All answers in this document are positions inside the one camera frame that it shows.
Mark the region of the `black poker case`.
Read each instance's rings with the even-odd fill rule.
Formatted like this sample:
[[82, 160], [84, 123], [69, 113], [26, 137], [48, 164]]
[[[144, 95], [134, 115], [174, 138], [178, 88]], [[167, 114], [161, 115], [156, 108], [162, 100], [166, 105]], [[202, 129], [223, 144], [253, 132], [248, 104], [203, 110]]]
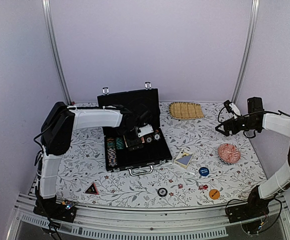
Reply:
[[116, 107], [123, 117], [118, 127], [103, 127], [108, 172], [131, 171], [172, 160], [161, 129], [159, 91], [146, 88], [97, 97], [99, 107]]

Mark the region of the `blue card deck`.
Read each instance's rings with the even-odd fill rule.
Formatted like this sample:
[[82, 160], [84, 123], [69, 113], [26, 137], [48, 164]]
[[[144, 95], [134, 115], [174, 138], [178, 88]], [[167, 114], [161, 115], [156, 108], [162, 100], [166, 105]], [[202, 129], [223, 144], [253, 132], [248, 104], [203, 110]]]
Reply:
[[194, 156], [194, 153], [187, 150], [187, 149], [182, 149], [180, 152], [177, 154], [176, 158], [174, 159], [173, 163], [187, 169], [188, 166], [190, 165], [190, 162]]

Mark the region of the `black triangle card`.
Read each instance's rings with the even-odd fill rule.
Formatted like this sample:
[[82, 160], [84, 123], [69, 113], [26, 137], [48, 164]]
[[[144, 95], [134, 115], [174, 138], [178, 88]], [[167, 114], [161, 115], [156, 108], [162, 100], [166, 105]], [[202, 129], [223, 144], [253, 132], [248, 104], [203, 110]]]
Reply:
[[88, 195], [99, 195], [99, 191], [94, 182], [84, 191], [84, 193]]

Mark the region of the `red card deck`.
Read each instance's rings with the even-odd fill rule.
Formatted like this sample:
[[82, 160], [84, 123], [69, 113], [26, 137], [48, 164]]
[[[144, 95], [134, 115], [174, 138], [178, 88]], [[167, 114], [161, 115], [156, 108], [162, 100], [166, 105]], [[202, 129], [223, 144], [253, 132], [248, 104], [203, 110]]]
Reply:
[[125, 145], [130, 150], [141, 149], [144, 147], [144, 141], [142, 138], [128, 139], [124, 138]]

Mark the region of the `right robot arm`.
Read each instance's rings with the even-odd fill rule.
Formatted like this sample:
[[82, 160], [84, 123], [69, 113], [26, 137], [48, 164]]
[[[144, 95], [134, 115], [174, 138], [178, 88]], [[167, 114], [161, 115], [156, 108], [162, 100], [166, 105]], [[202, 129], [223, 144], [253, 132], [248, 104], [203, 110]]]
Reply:
[[230, 100], [223, 102], [223, 109], [230, 114], [230, 117], [220, 121], [215, 130], [226, 137], [247, 132], [256, 135], [266, 131], [271, 132], [275, 137], [285, 138], [282, 149], [272, 143], [267, 144], [270, 150], [275, 151], [267, 155], [277, 157], [278, 163], [272, 170], [272, 174], [255, 186], [248, 195], [243, 213], [247, 218], [254, 218], [275, 196], [290, 188], [290, 115], [280, 110], [265, 110], [261, 97], [247, 99], [245, 114], [241, 113], [236, 104]]

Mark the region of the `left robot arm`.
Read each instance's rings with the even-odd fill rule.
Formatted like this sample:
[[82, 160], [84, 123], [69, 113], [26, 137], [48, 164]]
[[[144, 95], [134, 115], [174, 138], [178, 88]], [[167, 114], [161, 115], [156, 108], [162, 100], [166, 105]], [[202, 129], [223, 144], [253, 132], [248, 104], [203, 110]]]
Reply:
[[152, 113], [141, 106], [140, 111], [130, 110], [122, 105], [101, 107], [78, 107], [62, 101], [54, 104], [38, 134], [41, 147], [41, 164], [38, 195], [43, 200], [40, 209], [48, 216], [59, 213], [54, 202], [59, 166], [63, 155], [71, 146], [72, 133], [85, 128], [114, 128], [127, 139], [140, 139], [154, 132], [150, 122]]

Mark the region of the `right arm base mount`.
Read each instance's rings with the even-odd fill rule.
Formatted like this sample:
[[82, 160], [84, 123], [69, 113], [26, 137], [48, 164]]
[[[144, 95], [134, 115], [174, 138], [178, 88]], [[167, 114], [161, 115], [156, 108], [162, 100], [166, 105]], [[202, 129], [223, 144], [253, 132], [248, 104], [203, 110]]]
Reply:
[[261, 217], [269, 213], [268, 205], [270, 201], [270, 199], [252, 197], [243, 204], [229, 206], [229, 203], [232, 202], [230, 200], [225, 206], [225, 214], [230, 223]]

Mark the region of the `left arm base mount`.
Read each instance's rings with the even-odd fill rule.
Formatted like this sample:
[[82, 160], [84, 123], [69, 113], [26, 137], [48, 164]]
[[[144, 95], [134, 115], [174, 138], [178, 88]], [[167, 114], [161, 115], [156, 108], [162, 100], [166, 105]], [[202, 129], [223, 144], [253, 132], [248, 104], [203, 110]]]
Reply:
[[33, 213], [43, 217], [49, 217], [51, 220], [73, 223], [76, 217], [77, 208], [73, 206], [68, 209], [66, 205], [61, 203], [45, 200], [40, 202], [36, 200]]

